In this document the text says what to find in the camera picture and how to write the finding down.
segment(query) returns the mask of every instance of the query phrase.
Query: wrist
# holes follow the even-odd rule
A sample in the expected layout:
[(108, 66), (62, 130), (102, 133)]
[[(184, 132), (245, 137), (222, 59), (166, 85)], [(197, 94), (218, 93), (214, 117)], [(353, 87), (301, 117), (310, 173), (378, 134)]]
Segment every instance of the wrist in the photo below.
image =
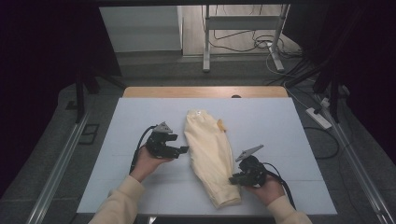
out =
[(141, 172), (138, 169), (134, 169), (129, 175), (140, 183), (147, 177), (144, 172)]

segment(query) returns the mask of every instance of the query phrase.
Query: white cloth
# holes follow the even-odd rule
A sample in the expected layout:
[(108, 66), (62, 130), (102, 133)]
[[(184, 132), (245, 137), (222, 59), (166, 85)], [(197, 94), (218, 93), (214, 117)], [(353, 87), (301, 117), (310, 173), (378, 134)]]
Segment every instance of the white cloth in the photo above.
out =
[(190, 146), (191, 166), (216, 208), (241, 202), (232, 185), (233, 154), (225, 132), (205, 110), (190, 110), (184, 134)]

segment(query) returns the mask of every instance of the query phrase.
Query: black curtain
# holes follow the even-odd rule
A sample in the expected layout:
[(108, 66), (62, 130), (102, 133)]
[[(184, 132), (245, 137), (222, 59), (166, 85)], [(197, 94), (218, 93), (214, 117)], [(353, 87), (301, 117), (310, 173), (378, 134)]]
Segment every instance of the black curtain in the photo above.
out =
[(60, 90), (77, 71), (94, 77), (89, 68), (120, 76), (98, 7), (0, 3), (0, 195), (46, 129)]
[(293, 5), (283, 33), (319, 64), (336, 45), (354, 7), (362, 14), (333, 66), (350, 91), (352, 112), (396, 162), (396, 1)]

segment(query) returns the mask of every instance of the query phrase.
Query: garment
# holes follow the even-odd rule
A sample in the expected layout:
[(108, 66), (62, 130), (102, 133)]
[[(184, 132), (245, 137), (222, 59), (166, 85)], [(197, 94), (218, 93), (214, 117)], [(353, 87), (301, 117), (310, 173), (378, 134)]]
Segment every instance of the garment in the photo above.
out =
[[(110, 191), (109, 197), (99, 207), (90, 223), (133, 223), (137, 214), (137, 202), (144, 190), (137, 180), (128, 175), (117, 189)], [(294, 210), (286, 196), (274, 200), (267, 208), (274, 215), (277, 224), (312, 223), (306, 214)]]
[(190, 110), (184, 134), (190, 147), (192, 170), (215, 207), (240, 203), (239, 187), (229, 180), (233, 176), (233, 154), (222, 122), (205, 110)]

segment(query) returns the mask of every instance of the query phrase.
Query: hand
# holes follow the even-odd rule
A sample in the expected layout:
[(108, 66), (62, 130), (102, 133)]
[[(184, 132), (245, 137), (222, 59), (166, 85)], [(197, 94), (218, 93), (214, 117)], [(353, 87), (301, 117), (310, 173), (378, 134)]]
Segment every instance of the hand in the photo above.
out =
[(273, 202), (275, 199), (285, 195), (282, 185), (280, 185), (279, 182), (270, 175), (267, 175), (265, 184), (261, 187), (254, 188), (245, 186), (245, 189), (256, 194), (265, 206), (268, 206), (268, 204)]
[(154, 158), (149, 154), (146, 147), (141, 147), (137, 154), (136, 165), (129, 175), (137, 181), (142, 182), (148, 175), (154, 172), (159, 165), (172, 160), (173, 159)]

